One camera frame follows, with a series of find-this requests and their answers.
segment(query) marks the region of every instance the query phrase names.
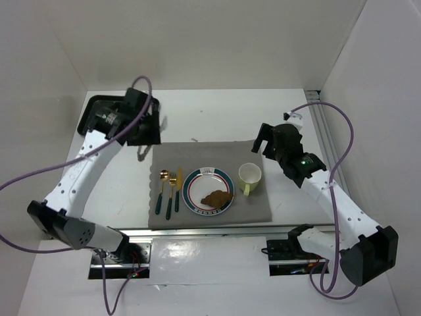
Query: light green mug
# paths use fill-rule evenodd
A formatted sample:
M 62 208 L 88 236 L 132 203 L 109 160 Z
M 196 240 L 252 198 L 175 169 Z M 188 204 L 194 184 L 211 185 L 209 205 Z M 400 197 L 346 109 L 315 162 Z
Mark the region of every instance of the light green mug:
M 245 196 L 249 196 L 262 178 L 261 169 L 254 163 L 245 163 L 238 170 L 239 188 L 244 192 Z

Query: mug handle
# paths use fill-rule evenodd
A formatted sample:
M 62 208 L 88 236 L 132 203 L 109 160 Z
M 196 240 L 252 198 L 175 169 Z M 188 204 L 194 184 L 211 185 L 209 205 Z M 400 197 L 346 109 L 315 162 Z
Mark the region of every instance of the mug handle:
M 250 194 L 250 184 L 246 184 L 244 188 L 244 195 L 249 196 Z

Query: fork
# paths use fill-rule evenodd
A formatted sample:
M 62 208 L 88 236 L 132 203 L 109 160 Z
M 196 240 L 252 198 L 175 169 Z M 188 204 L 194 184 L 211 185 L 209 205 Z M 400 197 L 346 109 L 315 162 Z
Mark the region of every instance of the fork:
M 166 215 L 165 218 L 169 220 L 171 218 L 171 205 L 172 205 L 172 189 L 176 186 L 177 183 L 177 176 L 175 172 L 171 172 L 170 174 L 170 186 L 171 186 L 171 192 L 170 192 L 170 199 L 168 200 L 168 206 L 166 207 Z

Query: gray placemat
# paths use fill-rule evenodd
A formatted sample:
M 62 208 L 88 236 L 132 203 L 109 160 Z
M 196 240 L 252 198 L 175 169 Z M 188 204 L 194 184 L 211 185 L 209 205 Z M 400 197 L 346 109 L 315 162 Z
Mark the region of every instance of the gray placemat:
M 246 142 L 208 142 L 208 143 L 166 143 L 153 147 L 151 167 L 151 201 L 149 202 L 148 226 L 152 229 L 191 228 L 219 226 L 225 224 L 262 223 L 272 221 L 266 183 L 264 180 L 262 157 L 252 153 L 253 140 Z M 262 180 L 257 188 L 244 197 L 238 187 L 238 169 L 244 163 L 255 163 L 262 169 Z M 232 179 L 235 196 L 232 204 L 225 212 L 215 216 L 203 216 L 187 208 L 180 191 L 180 210 L 171 212 L 171 219 L 165 219 L 166 206 L 170 195 L 170 186 L 166 182 L 162 196 L 161 213 L 155 214 L 155 206 L 161 188 L 159 173 L 166 169 L 183 171 L 183 182 L 187 176 L 202 167 L 214 167 L 223 170 Z

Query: utensil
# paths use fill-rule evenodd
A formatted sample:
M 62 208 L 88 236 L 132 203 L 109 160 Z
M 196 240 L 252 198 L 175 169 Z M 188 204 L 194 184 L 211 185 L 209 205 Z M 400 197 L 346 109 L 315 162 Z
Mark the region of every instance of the utensil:
M 194 213 L 213 216 L 224 212 L 232 203 L 234 198 L 227 202 L 220 209 L 204 205 L 201 200 L 210 193 L 221 190 L 234 195 L 234 183 L 231 178 L 222 170 L 217 168 L 200 168 L 193 171 L 186 178 L 183 184 L 183 199 L 187 207 Z
M 155 206 L 155 214 L 159 214 L 161 211 L 161 202 L 162 202 L 162 193 L 164 192 L 164 184 L 165 181 L 170 178 L 170 173 L 167 170 L 162 170 L 159 174 L 159 178 L 162 180 L 162 186 L 161 186 L 161 192 L 159 192 L 158 200 L 157 200 L 157 206 Z
M 245 163 L 238 170 L 239 188 L 243 190 L 245 196 L 249 196 L 262 178 L 261 169 L 254 163 Z
M 178 209 L 180 208 L 180 190 L 182 189 L 182 185 L 183 185 L 182 168 L 178 167 L 176 206 L 174 208 L 175 212 L 178 212 Z
M 171 172 L 170 174 L 170 186 L 171 186 L 171 192 L 170 192 L 170 199 L 168 200 L 168 206 L 166 207 L 166 215 L 165 218 L 169 220 L 171 218 L 171 205 L 172 205 L 172 189 L 176 186 L 177 183 L 177 177 L 175 172 Z

